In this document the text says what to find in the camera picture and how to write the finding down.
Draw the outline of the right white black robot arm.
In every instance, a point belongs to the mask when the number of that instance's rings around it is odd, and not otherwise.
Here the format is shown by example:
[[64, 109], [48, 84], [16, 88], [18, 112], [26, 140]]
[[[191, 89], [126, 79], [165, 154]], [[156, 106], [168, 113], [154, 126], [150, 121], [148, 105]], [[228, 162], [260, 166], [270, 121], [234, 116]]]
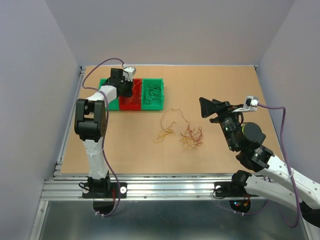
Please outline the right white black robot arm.
[[246, 170], [239, 170], [230, 182], [235, 195], [255, 195], [291, 208], [297, 219], [320, 226], [320, 185], [292, 168], [263, 145], [266, 135], [254, 122], [244, 122], [243, 114], [255, 112], [264, 105], [258, 97], [246, 96], [243, 104], [199, 98], [202, 118], [219, 124], [230, 151]]

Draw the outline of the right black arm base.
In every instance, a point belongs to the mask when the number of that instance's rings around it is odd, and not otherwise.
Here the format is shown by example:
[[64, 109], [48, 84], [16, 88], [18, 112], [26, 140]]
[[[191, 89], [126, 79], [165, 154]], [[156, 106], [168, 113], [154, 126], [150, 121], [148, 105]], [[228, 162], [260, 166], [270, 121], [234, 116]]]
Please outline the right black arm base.
[[214, 182], [212, 197], [217, 200], [224, 198], [246, 199], [252, 195], [250, 188], [259, 180], [247, 171], [238, 170], [232, 175], [231, 180]]

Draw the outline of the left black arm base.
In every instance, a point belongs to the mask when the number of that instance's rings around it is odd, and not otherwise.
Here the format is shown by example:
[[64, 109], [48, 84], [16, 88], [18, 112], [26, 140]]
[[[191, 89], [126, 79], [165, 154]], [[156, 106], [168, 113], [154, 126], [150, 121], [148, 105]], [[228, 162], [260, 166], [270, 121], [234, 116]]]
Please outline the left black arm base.
[[87, 182], [80, 182], [78, 186], [82, 189], [82, 198], [84, 199], [125, 199], [127, 197], [128, 184], [120, 182], [120, 188], [116, 182], [110, 183], [108, 189], [89, 189]]

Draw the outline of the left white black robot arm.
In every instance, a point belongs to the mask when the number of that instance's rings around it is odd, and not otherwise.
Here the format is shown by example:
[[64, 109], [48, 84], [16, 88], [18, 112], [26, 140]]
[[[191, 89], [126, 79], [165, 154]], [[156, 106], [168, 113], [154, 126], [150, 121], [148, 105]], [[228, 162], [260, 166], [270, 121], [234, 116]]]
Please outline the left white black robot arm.
[[109, 116], [106, 108], [118, 97], [131, 97], [136, 68], [112, 68], [110, 77], [96, 92], [79, 98], [75, 104], [74, 131], [82, 140], [89, 163], [87, 183], [80, 187], [85, 193], [106, 197], [111, 193], [108, 164], [104, 157], [104, 139]]

